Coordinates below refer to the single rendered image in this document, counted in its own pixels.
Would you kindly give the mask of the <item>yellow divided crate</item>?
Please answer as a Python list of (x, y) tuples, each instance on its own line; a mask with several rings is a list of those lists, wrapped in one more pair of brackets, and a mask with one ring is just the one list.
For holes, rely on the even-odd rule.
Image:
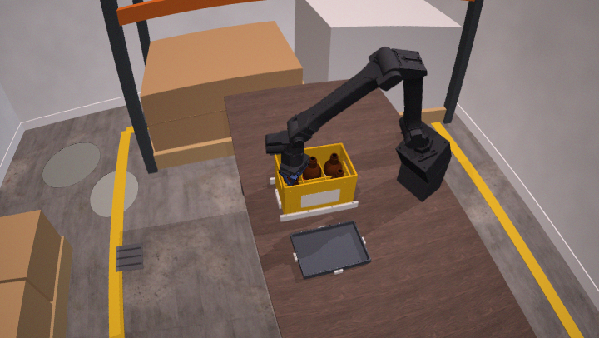
[[(309, 157), (316, 157), (317, 163), (321, 167), (321, 178), (304, 181), (302, 173), (299, 176), (300, 185), (295, 186), (285, 184), (284, 178), (279, 174), (281, 154), (275, 155), (275, 185), (278, 189), (283, 213), (286, 215), (352, 202), (358, 175), (343, 144), (304, 148), (304, 153)], [(344, 177), (330, 179), (332, 176), (324, 175), (324, 164), (330, 159), (332, 153), (338, 154), (339, 161), (343, 166)], [(344, 159), (349, 166), (351, 175)]]

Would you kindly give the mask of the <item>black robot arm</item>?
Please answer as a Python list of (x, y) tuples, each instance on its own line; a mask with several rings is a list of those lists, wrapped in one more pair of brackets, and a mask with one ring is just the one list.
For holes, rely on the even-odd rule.
[(388, 91), (403, 79), (404, 115), (399, 119), (403, 144), (413, 149), (419, 162), (437, 155), (433, 139), (421, 121), (423, 77), (427, 73), (419, 52), (381, 47), (369, 56), (362, 71), (311, 108), (291, 117), (288, 130), (265, 135), (266, 154), (281, 154), (281, 163), (290, 167), (289, 153), (301, 154), (304, 143), (327, 121), (376, 88)]

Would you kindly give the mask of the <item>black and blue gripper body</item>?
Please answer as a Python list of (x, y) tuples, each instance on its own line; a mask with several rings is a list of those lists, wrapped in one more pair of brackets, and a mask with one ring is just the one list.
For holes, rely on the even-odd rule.
[[(288, 151), (287, 151), (288, 152)], [(288, 152), (289, 153), (289, 152)], [(279, 172), (285, 174), (286, 176), (296, 176), (296, 173), (301, 173), (305, 167), (309, 164), (309, 155), (302, 152), (301, 154), (290, 154), (290, 167), (281, 163)]]

